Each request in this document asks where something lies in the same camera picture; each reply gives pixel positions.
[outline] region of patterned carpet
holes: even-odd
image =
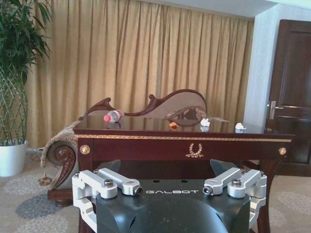
[[[22,174],[0,178],[0,233],[77,233],[78,209],[58,208],[41,187],[40,153],[28,153]],[[50,177],[58,167],[47,164]],[[272,233],[311,232],[311,178],[276,176],[270,202]]]

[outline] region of dark wood table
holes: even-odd
[[[236,132],[233,122],[212,121],[204,132],[198,120],[176,122],[179,127],[172,129],[165,119],[126,116],[120,123],[106,123],[101,116],[88,116],[73,129],[80,170],[121,159],[120,173],[135,179],[207,179],[214,176],[210,159],[246,164],[268,177],[267,203],[260,210],[258,228],[269,233],[270,186],[293,135],[247,123],[243,124],[246,130]],[[259,165],[250,160],[259,160]],[[92,232],[81,218],[79,232]]]

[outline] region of wooden door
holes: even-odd
[[[281,20],[266,127],[296,139],[279,175],[311,176],[311,22]]]

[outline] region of green leaves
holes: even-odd
[[[29,66],[36,64],[38,57],[48,55],[46,37],[40,30],[45,30],[51,21],[50,9],[45,0],[0,0],[0,74],[3,77],[22,74],[24,83]]]

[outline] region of table leg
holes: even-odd
[[[281,163],[280,160],[262,160],[260,162],[260,170],[267,176],[267,196],[266,205],[260,208],[259,217],[257,220],[258,233],[270,233],[270,222],[269,222],[269,196],[270,188],[273,177],[276,172],[277,166]]]

